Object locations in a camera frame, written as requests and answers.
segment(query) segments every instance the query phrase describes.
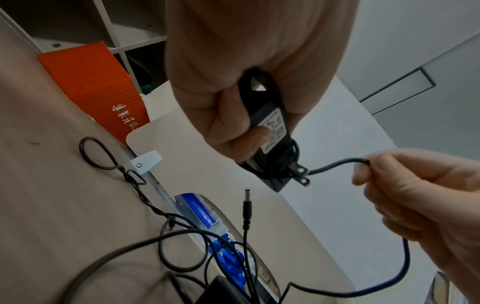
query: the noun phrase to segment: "adapter label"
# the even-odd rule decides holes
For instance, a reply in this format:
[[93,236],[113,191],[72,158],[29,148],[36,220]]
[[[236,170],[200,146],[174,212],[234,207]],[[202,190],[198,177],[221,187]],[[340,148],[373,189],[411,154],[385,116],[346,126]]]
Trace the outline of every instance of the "adapter label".
[[273,110],[258,125],[270,130],[268,141],[260,147],[262,152],[267,154],[287,134],[287,127],[285,126],[281,109],[276,108]]

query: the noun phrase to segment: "white clip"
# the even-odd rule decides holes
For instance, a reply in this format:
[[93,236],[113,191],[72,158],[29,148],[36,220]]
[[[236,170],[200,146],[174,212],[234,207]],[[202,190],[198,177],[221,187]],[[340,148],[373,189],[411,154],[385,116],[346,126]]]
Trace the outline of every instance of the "white clip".
[[157,151],[150,151],[130,161],[140,175],[146,175],[162,161]]

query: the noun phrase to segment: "black cord coil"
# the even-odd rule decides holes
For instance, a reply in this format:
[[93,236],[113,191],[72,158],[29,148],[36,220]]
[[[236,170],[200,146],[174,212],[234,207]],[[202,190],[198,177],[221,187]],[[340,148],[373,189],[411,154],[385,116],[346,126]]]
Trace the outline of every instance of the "black cord coil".
[[[107,166],[103,166],[103,165],[97,164],[94,161],[92,161],[88,157],[87,153],[85,152],[85,143],[88,142],[88,141],[96,142],[105,151],[105,153],[110,157],[114,166],[107,167]],[[163,212],[160,209],[153,206],[152,203],[150,202],[150,200],[140,190],[140,185],[145,185],[147,183],[145,181],[145,179],[143,179],[143,177],[141,177],[137,172],[135,172],[133,170],[125,170],[125,168],[123,166],[119,165],[117,160],[114,158],[114,156],[110,153],[110,151],[107,149],[107,147],[100,140],[98,140],[94,137],[85,137],[80,141],[79,150],[80,150],[81,156],[83,157],[83,159],[89,165],[91,165],[95,168],[101,169],[101,170],[115,170],[115,169],[119,170],[123,174],[123,177],[124,177],[125,181],[130,183],[132,185],[132,187],[135,189],[135,191],[138,193],[138,196],[139,196],[140,200],[145,205],[147,205],[155,214],[164,216],[164,217],[167,218],[167,220],[165,221],[165,223],[163,224],[163,226],[161,228],[160,236],[155,237],[155,238],[151,238],[151,239],[148,239],[148,240],[144,240],[144,241],[132,244],[132,245],[128,245],[128,246],[125,246],[125,247],[120,248],[120,249],[117,249],[117,250],[115,250],[115,251],[113,251],[109,254],[106,254],[105,256],[101,257],[97,261],[90,264],[87,268],[85,268],[70,283],[67,290],[65,291],[65,293],[63,294],[63,296],[60,299],[61,304],[70,304],[72,302],[73,298],[74,298],[74,295],[80,289],[83,282],[86,279],[88,279],[89,276],[91,276],[95,271],[97,271],[101,266],[103,266],[107,262],[111,261],[112,259],[114,259],[114,258],[116,258],[116,257],[118,257],[122,254],[125,254],[127,252],[130,252],[130,251],[133,251],[135,249],[142,248],[142,247],[154,244],[154,243],[158,243],[158,255],[159,255],[160,261],[168,269],[171,270],[171,271],[168,271],[165,274],[165,279],[169,279],[172,282],[174,288],[176,289],[176,291],[178,292],[180,298],[182,299],[182,301],[184,303],[187,303],[187,304],[192,303],[193,304],[190,297],[185,293],[184,289],[182,288],[178,278],[188,279],[192,282],[195,282],[196,284],[198,284],[202,288],[207,288],[208,284],[209,284],[209,282],[207,280],[207,269],[208,269],[208,265],[210,264],[210,262],[213,258],[215,258],[215,260],[217,262],[217,265],[219,266],[220,270],[225,275],[225,277],[230,281],[230,283],[233,286],[235,286],[241,292],[241,294],[247,299],[248,302],[253,303],[253,304],[260,303],[260,298],[259,298],[258,292],[256,290],[256,284],[258,282],[257,258],[255,257],[252,250],[247,245],[248,225],[247,225],[247,227],[245,227],[245,225],[244,225],[243,243],[242,242],[237,242],[237,241],[229,242],[229,241],[225,240],[224,238],[222,238],[220,235],[214,234],[210,231],[199,229],[194,223],[189,221],[187,218],[185,218],[185,217],[183,217],[179,214]],[[309,175],[319,174],[319,173],[328,171],[330,169],[333,169],[335,167],[338,167],[338,166],[346,164],[346,163],[363,163],[363,164],[369,165],[370,161],[367,160],[367,159],[363,159],[363,158],[348,158],[348,159],[340,160],[338,162],[335,162],[333,164],[330,164],[328,166],[325,166],[325,167],[322,167],[322,168],[319,168],[319,169],[316,169],[316,170],[311,170]],[[251,168],[251,170],[253,170],[253,172],[250,171],[250,170],[248,170],[248,171],[250,171],[254,174],[263,174],[263,176],[259,176],[259,177],[260,178],[265,178],[265,179],[291,177],[290,175],[286,176],[284,173],[269,174],[269,173],[265,173],[265,172],[256,171],[252,168]],[[138,177],[141,180],[141,182],[138,182],[131,175],[131,173],[133,173],[136,177]],[[179,221],[175,220],[176,218],[185,221],[187,224],[184,224],[182,222],[179,222]],[[185,229],[165,233],[167,227],[172,227],[173,224],[182,226]],[[178,236],[178,235],[191,234],[191,233],[196,233],[196,234],[201,235],[202,238],[205,241],[205,253],[204,253],[202,259],[200,260],[200,262],[198,262],[197,264],[195,264],[193,266],[190,266],[190,267],[180,267],[180,266],[173,265],[172,263],[170,263],[166,259],[165,255],[163,253],[162,241],[165,240],[165,239],[171,238],[171,237]],[[233,279],[230,277],[230,275],[222,267],[222,265],[219,261],[218,255],[217,255],[217,250],[213,246],[213,243],[212,243],[212,241],[210,240],[209,237],[216,238],[216,239],[219,240],[219,242],[221,243],[221,246],[218,248],[218,250],[220,250],[221,248],[227,247],[235,255],[235,257],[238,259],[238,261],[241,264],[242,271],[243,271],[243,273],[245,275],[245,278],[246,278],[246,284],[247,284],[248,290],[250,291],[250,294],[252,295],[251,297],[248,294],[246,294],[240,287],[238,287],[238,285],[233,281]],[[300,285],[298,285],[294,282],[289,282],[287,284],[287,287],[286,287],[285,291],[283,292],[283,294],[282,294],[282,296],[279,300],[279,303],[283,302],[283,300],[285,299],[288,291],[290,290],[290,287],[293,287],[293,288],[296,288],[298,290],[308,292],[308,293],[326,295],[326,296],[331,296],[331,297],[339,297],[339,298],[359,297],[359,296],[371,294],[371,293],[374,293],[374,292],[378,292],[380,290],[384,290],[388,287],[391,287],[391,286],[397,284],[398,282],[400,282],[406,276],[406,274],[409,270],[409,267],[410,267],[411,257],[410,257],[409,243],[406,239],[402,239],[402,243],[403,243],[404,261],[403,261],[403,265],[401,267],[401,270],[394,278],[392,278],[392,279],[390,279],[386,282],[380,283],[378,285],[375,285],[375,286],[372,286],[372,287],[369,287],[369,288],[365,288],[365,289],[357,290],[357,291],[352,291],[352,292],[325,291],[325,290],[319,290],[319,289],[314,289],[314,288],[308,288],[308,287],[300,286]],[[238,244],[238,245],[241,245],[241,246],[244,247],[244,250],[245,250],[244,255],[245,255],[245,260],[246,261],[248,260],[247,250],[250,251],[250,253],[252,254],[254,262],[255,262],[255,278],[252,277],[251,272],[248,271],[246,269],[246,266],[243,264],[240,255],[235,250],[235,247],[234,247],[235,244]],[[207,260],[208,247],[212,248],[213,254]],[[191,271],[199,269],[205,263],[205,261],[206,261],[205,270],[204,270],[204,280],[205,280],[205,282],[201,282],[199,279],[185,274],[185,272],[191,272]]]

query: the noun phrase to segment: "hand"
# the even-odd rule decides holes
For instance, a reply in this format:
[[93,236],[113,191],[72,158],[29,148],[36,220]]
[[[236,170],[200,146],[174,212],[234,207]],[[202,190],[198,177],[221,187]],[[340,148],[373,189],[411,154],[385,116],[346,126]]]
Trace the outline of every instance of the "hand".
[[237,88],[252,67],[272,74],[290,132],[335,74],[358,0],[174,0],[167,6],[165,69],[193,126],[219,153],[242,162],[268,140],[249,130]]
[[480,303],[480,162],[398,149],[357,165],[352,182],[392,232],[419,242],[470,300]]

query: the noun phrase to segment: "orange box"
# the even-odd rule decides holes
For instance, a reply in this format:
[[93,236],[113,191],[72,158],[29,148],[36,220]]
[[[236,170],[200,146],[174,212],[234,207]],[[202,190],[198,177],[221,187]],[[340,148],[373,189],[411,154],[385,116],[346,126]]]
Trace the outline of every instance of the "orange box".
[[150,122],[132,79],[103,42],[39,54],[65,94],[124,145]]

